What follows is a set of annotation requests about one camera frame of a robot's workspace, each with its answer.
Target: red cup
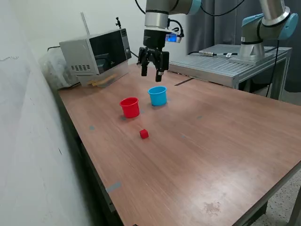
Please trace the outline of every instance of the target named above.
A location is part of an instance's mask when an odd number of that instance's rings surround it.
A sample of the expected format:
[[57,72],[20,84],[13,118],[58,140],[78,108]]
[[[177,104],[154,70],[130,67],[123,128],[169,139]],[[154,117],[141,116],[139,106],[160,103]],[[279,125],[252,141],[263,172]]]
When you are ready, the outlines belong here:
[[124,116],[126,118],[134,118],[140,114],[138,98],[129,97],[120,102],[120,106],[122,107]]

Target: aluminum platform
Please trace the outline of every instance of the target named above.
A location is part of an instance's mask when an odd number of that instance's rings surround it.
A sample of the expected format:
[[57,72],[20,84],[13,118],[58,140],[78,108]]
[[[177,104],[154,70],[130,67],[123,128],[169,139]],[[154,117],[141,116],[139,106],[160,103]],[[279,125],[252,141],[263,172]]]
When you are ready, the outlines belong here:
[[[203,51],[214,53],[238,53],[239,49],[239,45],[215,45],[206,48]],[[169,64],[169,71],[238,89],[241,82],[254,77],[274,65],[276,49],[274,47],[265,47],[265,50],[269,54],[273,54],[273,58],[257,66],[231,63],[230,58],[201,56],[198,53],[194,53],[171,61]],[[285,87],[291,52],[292,48],[279,48],[277,67],[271,91],[271,98],[273,99],[281,99]]]

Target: plastic bag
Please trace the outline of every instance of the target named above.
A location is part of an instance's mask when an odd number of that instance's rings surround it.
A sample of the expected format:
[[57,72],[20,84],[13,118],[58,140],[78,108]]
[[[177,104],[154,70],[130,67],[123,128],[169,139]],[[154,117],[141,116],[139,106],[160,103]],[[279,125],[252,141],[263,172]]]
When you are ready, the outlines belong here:
[[71,75],[61,48],[51,48],[39,61],[42,73],[53,89],[61,89],[79,83],[76,76]]

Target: blue cup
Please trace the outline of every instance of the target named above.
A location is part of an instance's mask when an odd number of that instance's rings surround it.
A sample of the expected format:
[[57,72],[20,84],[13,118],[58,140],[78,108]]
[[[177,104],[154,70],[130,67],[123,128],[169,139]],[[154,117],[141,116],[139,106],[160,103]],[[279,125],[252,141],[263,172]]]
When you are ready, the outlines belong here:
[[149,90],[151,105],[153,106],[162,106],[167,103],[165,86],[156,86]]

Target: tape mark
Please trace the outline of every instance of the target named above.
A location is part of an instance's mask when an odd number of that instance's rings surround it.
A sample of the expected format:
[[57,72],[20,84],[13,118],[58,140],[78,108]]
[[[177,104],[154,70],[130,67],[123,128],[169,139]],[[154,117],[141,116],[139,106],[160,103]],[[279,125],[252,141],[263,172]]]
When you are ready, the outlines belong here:
[[107,191],[107,193],[110,193],[120,187],[121,187],[121,183],[117,182],[117,183],[113,184],[111,187],[106,188],[105,190]]

